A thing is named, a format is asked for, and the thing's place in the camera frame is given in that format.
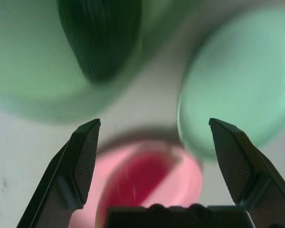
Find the white surface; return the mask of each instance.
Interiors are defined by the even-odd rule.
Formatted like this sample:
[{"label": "white surface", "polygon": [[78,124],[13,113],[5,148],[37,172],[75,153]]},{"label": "white surface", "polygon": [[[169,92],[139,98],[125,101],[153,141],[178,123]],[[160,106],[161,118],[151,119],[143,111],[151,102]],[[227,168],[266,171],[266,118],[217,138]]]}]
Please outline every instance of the white surface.
[{"label": "white surface", "polygon": [[[231,12],[224,8],[224,16],[220,13],[210,19],[211,10],[205,13],[205,8],[209,8],[208,1],[174,34],[123,96],[97,116],[102,121],[99,147],[139,128],[176,129],[178,92],[192,50],[218,18]],[[17,226],[48,163],[80,124],[50,126],[0,112],[0,228]],[[285,179],[285,131],[262,151]],[[204,164],[203,175],[199,202],[232,204],[218,165]]]}]

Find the pink cup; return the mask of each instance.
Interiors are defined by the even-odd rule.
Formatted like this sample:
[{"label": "pink cup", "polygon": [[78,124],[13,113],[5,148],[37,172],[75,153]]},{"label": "pink cup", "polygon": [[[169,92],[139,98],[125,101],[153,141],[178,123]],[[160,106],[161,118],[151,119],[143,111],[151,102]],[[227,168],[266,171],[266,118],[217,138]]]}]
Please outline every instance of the pink cup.
[{"label": "pink cup", "polygon": [[69,228],[95,228],[98,202],[107,187],[107,180],[129,157],[139,150],[146,149],[171,153],[178,162],[141,205],[149,207],[157,203],[166,207],[188,207],[197,202],[201,192],[202,174],[198,162],[192,155],[185,152],[182,147],[170,145],[165,141],[137,142],[97,157],[86,205],[73,213]]}]

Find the white table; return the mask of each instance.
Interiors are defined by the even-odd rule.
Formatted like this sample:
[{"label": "white table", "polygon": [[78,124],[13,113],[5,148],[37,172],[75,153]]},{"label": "white table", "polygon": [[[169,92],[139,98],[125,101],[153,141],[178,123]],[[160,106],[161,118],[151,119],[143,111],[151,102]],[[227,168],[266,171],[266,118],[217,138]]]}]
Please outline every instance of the white table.
[{"label": "white table", "polygon": [[[99,148],[133,132],[138,138],[150,134],[150,138],[178,142],[177,97],[188,59],[201,37],[249,1],[222,0],[220,10],[215,2],[205,1],[125,93],[103,113],[91,117],[102,121]],[[82,123],[46,125],[0,112],[0,228],[16,227],[48,163]],[[285,130],[260,149],[285,179]],[[233,204],[217,164],[205,163],[203,177],[199,203]]]}]

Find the green cup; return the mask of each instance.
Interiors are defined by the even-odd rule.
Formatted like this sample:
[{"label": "green cup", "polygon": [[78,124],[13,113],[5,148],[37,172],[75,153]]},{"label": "green cup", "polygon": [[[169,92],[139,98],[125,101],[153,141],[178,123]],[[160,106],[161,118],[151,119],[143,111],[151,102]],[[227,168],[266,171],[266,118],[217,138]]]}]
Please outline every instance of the green cup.
[{"label": "green cup", "polygon": [[112,103],[193,8],[192,0],[143,0],[137,44],[114,80],[82,74],[61,27],[55,0],[0,0],[0,109],[65,122],[91,118]]},{"label": "green cup", "polygon": [[209,118],[236,125],[256,146],[285,127],[285,7],[239,15],[202,47],[178,108],[181,140],[202,160],[217,159]]}]

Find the mint green dish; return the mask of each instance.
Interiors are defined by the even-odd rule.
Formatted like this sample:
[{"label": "mint green dish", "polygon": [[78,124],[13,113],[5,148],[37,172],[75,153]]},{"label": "mint green dish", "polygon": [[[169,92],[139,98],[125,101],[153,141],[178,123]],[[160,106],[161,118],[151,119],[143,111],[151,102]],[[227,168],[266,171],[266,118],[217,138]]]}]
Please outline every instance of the mint green dish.
[{"label": "mint green dish", "polygon": [[178,129],[186,148],[216,160],[209,118],[236,125],[256,146],[285,126],[285,7],[239,15],[202,47],[180,93]]},{"label": "mint green dish", "polygon": [[98,85],[83,76],[55,0],[0,0],[0,109],[46,122],[91,118],[124,91],[194,4],[144,0],[136,48],[115,80]]}]

